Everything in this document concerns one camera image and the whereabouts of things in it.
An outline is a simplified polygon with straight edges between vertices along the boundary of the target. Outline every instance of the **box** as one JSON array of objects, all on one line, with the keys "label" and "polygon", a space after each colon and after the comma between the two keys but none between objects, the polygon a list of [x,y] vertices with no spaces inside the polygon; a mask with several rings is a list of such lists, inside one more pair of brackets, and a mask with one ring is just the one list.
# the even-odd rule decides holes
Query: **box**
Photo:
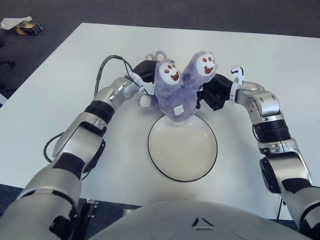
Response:
[{"label": "box", "polygon": [[43,27],[37,21],[23,21],[16,25],[14,29],[19,35],[37,35],[42,32]]}]

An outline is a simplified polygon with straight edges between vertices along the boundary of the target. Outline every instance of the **chair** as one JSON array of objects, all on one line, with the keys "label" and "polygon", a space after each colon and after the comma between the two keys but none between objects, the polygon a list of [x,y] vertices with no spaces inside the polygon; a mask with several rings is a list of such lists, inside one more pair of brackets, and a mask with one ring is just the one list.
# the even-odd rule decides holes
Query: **chair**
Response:
[{"label": "chair", "polygon": [[[1,48],[2,46],[4,46],[5,44],[6,44],[5,39],[0,36],[0,48]],[[16,63],[15,63],[14,61],[9,61],[9,60],[0,61],[0,66],[1,66],[1,65],[5,65],[5,64],[8,64],[9,67],[11,67],[11,68],[16,65]],[[5,85],[5,84],[3,84],[3,85],[0,86],[0,90],[4,90],[5,88],[6,88],[6,85]],[[8,99],[0,93],[0,105],[5,104],[5,102],[6,102],[7,100],[8,100]]]}]

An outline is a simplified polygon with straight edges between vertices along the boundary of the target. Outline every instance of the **fabric tag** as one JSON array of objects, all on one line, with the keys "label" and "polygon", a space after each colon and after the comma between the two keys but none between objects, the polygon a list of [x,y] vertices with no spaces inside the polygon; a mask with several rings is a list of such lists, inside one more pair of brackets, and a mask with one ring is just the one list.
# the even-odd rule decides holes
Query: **fabric tag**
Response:
[{"label": "fabric tag", "polygon": [[174,115],[178,116],[180,114],[182,114],[185,110],[184,110],[184,106],[181,104],[179,106],[176,106],[174,109]]}]

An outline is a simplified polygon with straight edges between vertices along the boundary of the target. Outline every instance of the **black rim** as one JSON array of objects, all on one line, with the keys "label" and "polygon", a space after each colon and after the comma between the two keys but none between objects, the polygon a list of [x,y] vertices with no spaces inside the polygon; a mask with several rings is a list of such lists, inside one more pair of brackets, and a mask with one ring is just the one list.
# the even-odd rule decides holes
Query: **black rim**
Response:
[{"label": "black rim", "polygon": [[205,120],[203,120],[201,117],[195,115],[197,118],[201,119],[201,120],[210,128],[210,130],[211,130],[211,132],[212,132],[212,134],[213,134],[213,136],[214,136],[214,139],[215,139],[215,147],[216,147],[216,153],[215,153],[214,161],[213,161],[213,164],[212,164],[212,166],[210,167],[210,169],[209,169],[204,175],[202,175],[202,176],[200,176],[200,177],[198,177],[198,178],[196,178],[196,179],[193,179],[193,180],[187,180],[187,181],[178,180],[178,179],[175,179],[175,178],[173,178],[173,177],[170,177],[170,176],[166,175],[164,172],[162,172],[162,171],[158,168],[158,166],[155,164],[155,162],[154,162],[154,160],[152,159],[151,154],[150,154],[150,149],[149,149],[149,137],[150,137],[151,130],[152,130],[152,128],[154,127],[154,125],[155,125],[161,118],[163,118],[164,116],[165,116],[165,115],[161,116],[160,118],[158,118],[157,121],[154,122],[154,124],[153,124],[152,127],[150,128],[149,135],[148,135],[148,142],[147,142],[148,153],[149,153],[149,156],[150,156],[150,159],[151,159],[153,165],[156,167],[156,169],[159,170],[160,173],[162,173],[162,174],[163,174],[164,176],[166,176],[168,179],[174,180],[174,181],[176,181],[176,182],[180,182],[180,183],[190,183],[190,182],[194,182],[194,181],[197,181],[197,180],[199,180],[199,179],[202,179],[203,177],[205,177],[205,176],[211,171],[211,169],[214,167],[214,165],[216,164],[216,161],[217,161],[217,156],[218,156],[218,142],[217,142],[217,138],[216,138],[216,135],[215,135],[214,131],[212,130],[212,128],[209,126],[209,124],[208,124]]}]

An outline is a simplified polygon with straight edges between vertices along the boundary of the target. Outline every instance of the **robotic arm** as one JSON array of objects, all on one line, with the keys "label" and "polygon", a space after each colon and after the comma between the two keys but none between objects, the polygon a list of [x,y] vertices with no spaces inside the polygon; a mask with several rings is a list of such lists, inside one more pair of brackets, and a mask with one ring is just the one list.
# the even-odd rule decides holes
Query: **robotic arm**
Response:
[{"label": "robotic arm", "polygon": [[82,174],[101,156],[108,123],[118,107],[138,91],[126,77],[103,88],[64,132],[54,160],[41,169],[0,218],[0,239],[67,240],[77,225]]},{"label": "robotic arm", "polygon": [[[106,144],[103,136],[115,111],[136,92],[147,90],[137,82],[143,79],[149,83],[154,77],[154,66],[155,62],[144,61],[135,68],[136,75],[130,75],[135,84],[127,77],[120,77],[99,91],[56,143],[54,160],[32,178],[4,212],[0,218],[0,239],[69,238],[79,218],[76,205],[82,174],[96,166]],[[317,239],[320,188],[311,185],[310,173],[295,139],[290,137],[276,96],[256,83],[243,81],[240,68],[233,72],[237,81],[232,83],[217,74],[203,85],[198,99],[204,99],[217,110],[232,97],[246,108],[260,152],[265,155],[260,166],[267,189],[280,194],[301,231]]]},{"label": "robotic arm", "polygon": [[[260,168],[266,188],[282,197],[303,234],[319,239],[320,187],[312,186],[310,172],[296,140],[290,136],[277,97],[257,83],[243,81],[241,67],[234,67],[231,73],[236,76],[233,83],[218,76],[204,84],[202,98],[217,110],[223,107],[219,104],[221,99],[227,100],[229,94],[231,104],[245,107],[258,138],[259,151],[265,155]],[[224,87],[216,90],[215,85]]]}]

